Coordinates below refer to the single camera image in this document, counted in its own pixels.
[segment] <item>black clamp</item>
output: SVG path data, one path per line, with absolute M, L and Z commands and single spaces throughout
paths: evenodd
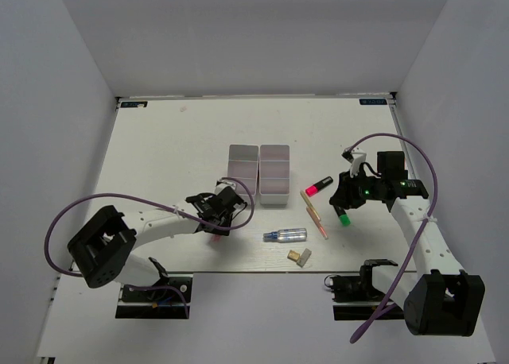
M 381 300 L 383 293 L 373 287 L 373 268 L 377 266 L 398 266 L 398 264 L 390 259 L 368 259 L 360 266 L 358 276 L 331 277 L 332 285 L 328 287 L 334 292 L 334 301 L 343 303 Z
M 157 261 L 156 258 L 149 257 L 149 261 L 152 262 L 159 273 L 159 280 L 150 287 L 167 286 L 169 283 L 169 275 L 166 269 Z M 166 291 L 167 290 L 164 289 L 147 291 L 146 299 L 150 302 L 160 300 L 166 294 Z

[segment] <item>white wall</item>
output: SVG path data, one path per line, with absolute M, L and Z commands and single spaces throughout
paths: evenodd
M 2 363 L 32 362 L 56 278 L 43 256 L 45 231 L 93 189 L 114 108 L 61 0 L 0 0 Z M 53 244 L 66 265 L 78 217 L 63 222 Z
M 509 0 L 448 0 L 398 94 L 403 132 L 437 168 L 445 238 L 486 284 L 499 363 L 509 362 L 508 90 Z
M 64 0 L 117 96 L 396 91 L 446 0 Z

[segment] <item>highlighter marker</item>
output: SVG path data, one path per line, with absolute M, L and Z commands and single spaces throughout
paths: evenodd
M 309 188 L 305 190 L 305 194 L 309 197 L 316 195 L 323 188 L 332 184 L 333 180 L 331 176 L 325 177 L 323 180 L 318 181 L 316 184 L 311 185 Z

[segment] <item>purple cable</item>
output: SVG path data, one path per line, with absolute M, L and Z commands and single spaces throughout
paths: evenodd
M 433 177 L 433 199 L 431 200 L 431 204 L 429 205 L 428 210 L 428 217 L 431 217 L 433 214 L 433 210 L 435 209 L 435 206 L 437 205 L 437 199 L 438 199 L 438 180 L 437 180 L 437 173 L 435 172 L 435 168 L 433 167 L 433 164 L 431 164 L 431 161 L 429 160 L 428 156 L 424 153 L 424 151 L 416 145 L 413 141 L 407 139 L 406 137 L 399 136 L 396 134 L 385 134 L 385 133 L 379 133 L 379 134 L 371 134 L 367 135 L 366 137 L 363 137 L 358 142 L 356 142 L 351 147 L 348 147 L 348 151 L 352 151 L 357 145 L 362 143 L 363 141 L 367 139 L 371 139 L 372 137 L 378 137 L 378 136 L 388 136 L 388 137 L 394 137 L 399 140 L 403 140 L 404 142 L 412 145 L 421 155 L 424 157 L 424 160 L 426 160 L 426 163 L 429 166 L 429 170 L 431 171 L 431 176 Z M 398 285 L 399 281 L 401 280 L 401 277 L 403 276 L 406 267 L 410 263 L 410 259 L 412 259 L 412 255 L 414 254 L 415 247 L 417 246 L 417 243 L 419 241 L 419 238 L 421 237 L 422 232 L 424 231 L 424 228 L 426 224 L 428 223 L 428 219 L 423 219 L 421 226 L 417 230 L 417 233 L 415 234 L 414 239 L 412 240 L 412 243 L 410 244 L 410 248 L 408 249 L 408 253 L 406 254 L 405 261 L 403 261 L 401 267 L 399 268 L 398 274 L 396 275 L 396 278 L 392 282 L 392 285 L 390 285 L 389 289 L 387 290 L 387 293 L 383 297 L 382 301 L 376 308 L 376 310 L 371 314 L 370 318 L 366 320 L 362 325 L 357 328 L 357 330 L 353 333 L 352 337 L 350 338 L 350 343 L 356 343 L 357 340 L 359 340 L 364 333 L 367 331 L 367 329 L 373 324 L 373 322 L 378 319 L 381 315 L 383 315 L 385 312 L 389 311 L 388 308 L 385 308 L 387 302 L 390 299 L 390 296 L 396 289 L 396 286 Z
M 49 225 L 48 231 L 46 232 L 46 236 L 45 236 L 45 258 L 46 258 L 46 261 L 48 262 L 48 265 L 50 265 L 51 268 L 53 270 L 57 271 L 58 273 L 61 273 L 61 274 L 64 274 L 64 275 L 69 275 L 70 277 L 82 277 L 82 275 L 80 273 L 73 273 L 72 271 L 68 271 L 68 270 L 62 269 L 61 267 L 57 266 L 55 264 L 55 262 L 53 262 L 53 259 L 51 259 L 51 256 L 49 255 L 49 239 L 51 238 L 51 234 L 53 233 L 53 229 L 55 229 L 56 224 L 65 215 L 65 213 L 67 213 L 68 211 L 70 211 L 76 205 L 79 205 L 80 203 L 84 203 L 85 201 L 89 201 L 91 199 L 98 199 L 98 198 L 101 198 L 101 197 L 115 197 L 115 198 L 119 198 L 119 199 L 130 199 L 131 201 L 136 201 L 138 203 L 145 203 L 145 204 L 151 205 L 153 207 L 161 208 L 163 211 L 169 211 L 171 213 L 177 213 L 178 215 L 180 215 L 180 216 L 182 216 L 182 217 L 184 217 L 186 219 L 192 219 L 193 221 L 197 221 L 198 223 L 201 223 L 201 224 L 206 225 L 208 227 L 213 227 L 213 228 L 218 229 L 218 230 L 236 230 L 236 229 L 240 229 L 241 227 L 246 226 L 251 221 L 251 219 L 253 218 L 253 214 L 255 213 L 255 200 L 253 199 L 253 196 L 249 192 L 249 189 L 247 188 L 247 186 L 242 181 L 234 179 L 232 177 L 222 177 L 221 180 L 234 181 L 237 184 L 240 184 L 240 186 L 242 186 L 244 188 L 244 190 L 246 191 L 247 195 L 249 196 L 249 200 L 251 202 L 251 213 L 249 214 L 249 217 L 247 217 L 246 221 L 244 221 L 240 225 L 237 225 L 236 227 L 219 227 L 217 225 L 214 225 L 213 223 L 209 223 L 207 221 L 204 221 L 203 219 L 199 219 L 199 218 L 195 217 L 194 215 L 189 215 L 189 214 L 187 214 L 187 213 L 185 213 L 183 211 L 175 210 L 174 207 L 169 207 L 169 206 L 164 205 L 162 203 L 155 203 L 154 201 L 149 201 L 147 199 L 141 199 L 141 198 L 135 197 L 135 196 L 123 195 L 123 194 L 120 194 L 120 193 L 97 193 L 95 195 L 89 195 L 89 196 L 82 197 L 81 199 L 77 199 L 76 201 L 74 201 L 73 203 L 70 203 L 67 207 L 62 209 L 58 213 L 58 215 L 56 215 L 56 217 L 53 219 L 53 221 Z M 155 289 L 155 288 L 147 287 L 146 290 L 140 290 L 140 291 L 150 291 L 151 289 Z M 184 299 L 182 294 L 176 288 L 170 288 L 170 289 L 175 291 L 181 297 L 181 299 Z

